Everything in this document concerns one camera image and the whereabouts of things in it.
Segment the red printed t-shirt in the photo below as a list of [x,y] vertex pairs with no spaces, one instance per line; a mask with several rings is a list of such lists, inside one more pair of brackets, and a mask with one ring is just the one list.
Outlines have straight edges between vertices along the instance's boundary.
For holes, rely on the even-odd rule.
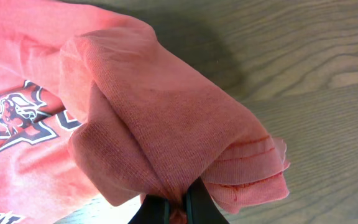
[[166,50],[84,4],[0,1],[0,223],[54,223],[98,194],[187,223],[200,177],[221,212],[284,199],[286,144]]

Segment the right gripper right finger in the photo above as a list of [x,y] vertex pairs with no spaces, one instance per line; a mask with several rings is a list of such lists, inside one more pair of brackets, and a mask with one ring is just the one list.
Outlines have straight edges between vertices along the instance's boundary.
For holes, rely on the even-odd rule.
[[198,177],[183,197],[187,224],[229,224]]

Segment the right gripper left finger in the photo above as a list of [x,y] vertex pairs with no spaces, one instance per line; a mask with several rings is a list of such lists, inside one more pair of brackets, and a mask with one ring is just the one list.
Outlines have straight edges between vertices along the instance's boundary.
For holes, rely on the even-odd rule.
[[170,203],[167,199],[146,195],[144,201],[128,224],[169,224]]

